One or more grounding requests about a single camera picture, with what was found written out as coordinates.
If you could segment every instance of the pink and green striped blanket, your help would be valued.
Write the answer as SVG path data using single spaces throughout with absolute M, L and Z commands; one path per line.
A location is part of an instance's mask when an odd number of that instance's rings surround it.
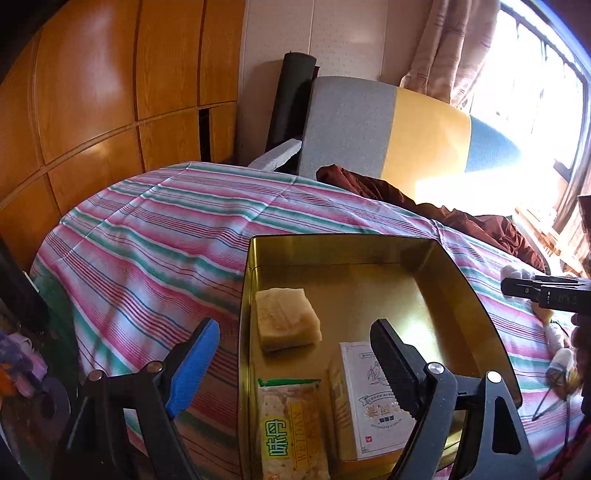
M 314 232 L 387 233 L 442 244 L 505 344 L 523 393 L 519 414 L 544 471 L 563 444 L 566 406 L 531 421 L 550 359 L 530 306 L 506 301 L 499 290 L 501 268 L 517 259 L 432 220 L 301 177 L 185 163 L 121 181 L 82 202 L 46 237 L 31 273 L 44 296 L 51 294 L 44 286 L 56 281 L 67 293 L 85 373 L 137 371 L 164 358 L 200 319 L 216 319 L 220 348 L 177 427 L 205 477 L 237 479 L 238 316 L 249 241 Z M 570 328 L 566 314 L 564 324 Z M 551 393 L 547 401 L 554 400 Z M 580 398 L 571 403 L 574 435 Z M 140 445 L 137 420 L 128 420 Z

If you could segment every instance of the window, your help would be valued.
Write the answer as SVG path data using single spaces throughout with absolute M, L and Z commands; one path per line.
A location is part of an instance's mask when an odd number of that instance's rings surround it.
M 531 8 L 502 1 L 486 66 L 465 108 L 512 139 L 532 168 L 553 168 L 570 181 L 585 140 L 587 83 L 572 52 Z

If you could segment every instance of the wooden wardrobe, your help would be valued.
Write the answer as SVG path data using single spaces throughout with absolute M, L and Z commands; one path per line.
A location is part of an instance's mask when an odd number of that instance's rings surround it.
M 0 236 L 23 269 L 133 175 L 228 163 L 245 0 L 70 0 L 0 85 Z

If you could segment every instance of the cracker package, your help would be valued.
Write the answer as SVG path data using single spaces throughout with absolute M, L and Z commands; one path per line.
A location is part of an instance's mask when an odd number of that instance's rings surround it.
M 264 480 L 329 480 L 317 403 L 319 380 L 259 380 Z

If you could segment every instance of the beige curtain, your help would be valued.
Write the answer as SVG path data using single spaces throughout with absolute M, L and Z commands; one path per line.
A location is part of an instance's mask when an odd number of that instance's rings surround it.
M 500 0 L 433 0 L 410 72 L 400 86 L 459 106 L 476 83 Z

